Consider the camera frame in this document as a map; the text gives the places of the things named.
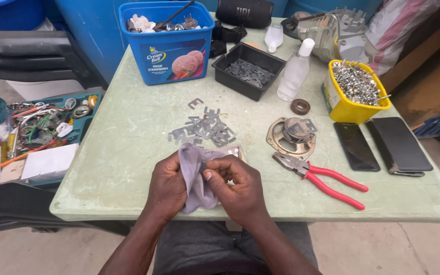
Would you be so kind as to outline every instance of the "concrete floor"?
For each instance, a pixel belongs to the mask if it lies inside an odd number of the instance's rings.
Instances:
[[[0,97],[21,100],[1,81]],[[440,169],[440,143],[421,142]],[[440,275],[440,224],[315,223],[309,228],[324,274]],[[95,274],[122,239],[94,229],[2,231],[0,274]]]

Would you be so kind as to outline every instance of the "smartphone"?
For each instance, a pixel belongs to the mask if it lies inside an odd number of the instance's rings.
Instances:
[[[359,125],[335,122],[334,127],[353,170],[372,172],[381,170]]]

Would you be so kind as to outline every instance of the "grey trousers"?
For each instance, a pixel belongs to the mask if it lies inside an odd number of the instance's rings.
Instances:
[[[318,267],[307,223],[276,222],[283,234]],[[225,222],[171,221],[157,243],[153,275],[220,259],[265,263],[252,235],[234,240]]]

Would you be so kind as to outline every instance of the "table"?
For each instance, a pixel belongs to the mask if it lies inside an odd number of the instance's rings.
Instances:
[[[243,42],[267,51],[266,29],[248,29]],[[287,60],[301,42],[288,36],[275,56]],[[50,205],[50,211],[66,220],[135,220],[147,200],[150,174],[156,162],[179,148],[168,142],[167,134],[180,128],[188,116],[201,116],[203,109],[221,109],[222,121],[239,132],[236,144],[245,151],[248,163],[263,179],[269,214],[276,221],[360,221],[440,223],[440,171],[425,172],[422,178],[392,176],[388,173],[365,125],[363,134],[381,165],[380,172],[351,170],[324,104],[320,86],[327,64],[312,57],[310,74],[297,98],[311,104],[310,118],[318,128],[315,152],[309,160],[316,166],[338,171],[369,187],[362,193],[329,177],[320,178],[331,188],[366,206],[359,211],[302,181],[280,166],[266,142],[270,125],[278,118],[296,116],[290,104],[276,95],[279,78],[259,102],[217,83],[209,67],[205,78],[147,86],[141,79],[130,47],[115,73],[107,94],[88,129],[74,161]],[[190,109],[187,103],[200,98],[204,104]],[[394,107],[375,117],[399,116]],[[213,148],[204,141],[205,148]],[[221,205],[198,209],[179,220],[227,220]]]

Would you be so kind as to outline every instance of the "hand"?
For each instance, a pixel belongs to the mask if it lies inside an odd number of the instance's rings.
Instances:
[[[150,179],[149,197],[144,211],[170,221],[183,208],[186,197],[186,183],[176,151],[156,164]]]
[[[234,155],[206,162],[203,175],[229,217],[249,230],[260,219],[269,219],[260,173]],[[229,187],[227,181],[235,185]]]

